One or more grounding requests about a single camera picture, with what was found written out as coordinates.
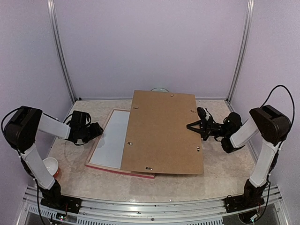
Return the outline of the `wooden picture frame red edge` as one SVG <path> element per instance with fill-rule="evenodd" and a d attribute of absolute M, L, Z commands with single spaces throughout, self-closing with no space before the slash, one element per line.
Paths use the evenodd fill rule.
<path fill-rule="evenodd" d="M 85 165 L 87 167 L 98 169 L 98 170 L 102 170 L 102 171 L 106 171 L 106 172 L 117 173 L 117 174 L 122 174 L 122 175 L 129 175 L 129 176 L 135 176 L 135 177 L 140 177 L 140 178 L 147 178 L 147 179 L 154 179 L 155 178 L 155 175 L 152 174 L 152 173 L 132 172 L 132 171 L 122 170 L 121 168 L 120 169 L 112 169 L 112 168 L 108 168 L 108 167 L 104 167 L 104 166 L 95 166 L 95 165 L 89 164 L 89 160 L 91 158 L 91 155 L 93 154 L 93 151 L 95 150 L 96 145 L 98 144 L 100 137 L 101 136 L 99 136 L 99 137 L 97 137 L 95 139 L 95 143 L 94 143 L 94 145 L 92 147 L 92 150 L 90 151 L 89 156 L 88 156 L 88 158 L 87 158 L 87 160 L 85 162 Z"/>

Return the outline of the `brown backing board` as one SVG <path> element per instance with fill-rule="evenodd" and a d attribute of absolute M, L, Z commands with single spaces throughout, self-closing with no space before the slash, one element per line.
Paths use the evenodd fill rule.
<path fill-rule="evenodd" d="M 121 169 L 203 174 L 202 140 L 186 125 L 198 120 L 192 94 L 135 90 Z"/>

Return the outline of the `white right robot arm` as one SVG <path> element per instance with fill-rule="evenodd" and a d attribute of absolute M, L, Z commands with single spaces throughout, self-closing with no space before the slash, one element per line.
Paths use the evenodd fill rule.
<path fill-rule="evenodd" d="M 197 113 L 200 119 L 187 124 L 187 129 L 199 133 L 204 141 L 214 137 L 226 153 L 240 150 L 256 134 L 261 135 L 260 155 L 240 197 L 241 206 L 250 208 L 261 198 L 277 163 L 281 145 L 291 130 L 290 119 L 271 105 L 251 109 L 245 122 L 235 112 L 230 113 L 222 123 L 215 122 L 207 109 L 198 107 Z"/>

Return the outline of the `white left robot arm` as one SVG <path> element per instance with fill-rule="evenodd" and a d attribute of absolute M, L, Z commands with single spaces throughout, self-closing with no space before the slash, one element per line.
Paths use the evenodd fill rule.
<path fill-rule="evenodd" d="M 36 182 L 43 198 L 57 209 L 65 205 L 66 199 L 61 194 L 59 182 L 47 170 L 42 157 L 56 138 L 82 146 L 104 131 L 99 123 L 92 122 L 87 112 L 73 111 L 66 120 L 60 122 L 41 109 L 28 106 L 20 106 L 5 115 L 0 128 L 6 142 L 17 152 L 26 173 Z"/>

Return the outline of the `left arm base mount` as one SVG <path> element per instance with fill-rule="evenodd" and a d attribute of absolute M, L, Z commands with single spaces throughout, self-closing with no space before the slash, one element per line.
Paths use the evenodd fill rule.
<path fill-rule="evenodd" d="M 52 209 L 78 214 L 82 199 L 61 194 L 61 186 L 57 180 L 50 189 L 38 188 L 42 193 L 41 204 Z"/>

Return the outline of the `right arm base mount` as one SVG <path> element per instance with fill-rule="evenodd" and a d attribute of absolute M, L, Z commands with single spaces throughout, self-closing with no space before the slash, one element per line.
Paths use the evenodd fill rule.
<path fill-rule="evenodd" d="M 246 181 L 244 192 L 242 195 L 227 196 L 224 199 L 227 213 L 246 210 L 265 203 L 263 199 L 263 191 L 267 183 L 261 187 L 255 187 L 249 180 Z"/>

